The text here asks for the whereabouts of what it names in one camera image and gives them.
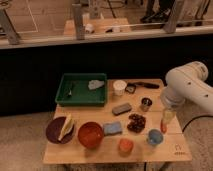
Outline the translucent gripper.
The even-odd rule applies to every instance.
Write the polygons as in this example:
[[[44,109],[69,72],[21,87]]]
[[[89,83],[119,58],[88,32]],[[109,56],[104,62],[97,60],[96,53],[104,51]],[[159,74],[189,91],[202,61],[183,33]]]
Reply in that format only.
[[[176,115],[176,110],[175,109],[165,108],[163,110],[162,120],[164,122],[171,122],[175,115]],[[165,124],[163,121],[161,121],[160,129],[161,129],[161,132],[163,134],[165,134],[167,132],[167,124]]]

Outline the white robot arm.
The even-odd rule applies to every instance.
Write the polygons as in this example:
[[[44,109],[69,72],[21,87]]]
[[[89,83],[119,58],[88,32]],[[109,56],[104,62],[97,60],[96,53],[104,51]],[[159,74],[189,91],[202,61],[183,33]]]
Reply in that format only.
[[[208,75],[208,68],[199,61],[175,67],[167,72],[165,76],[167,86],[160,95],[164,106],[160,123],[163,134],[167,132],[167,125],[186,99],[213,113],[213,87],[205,82]]]

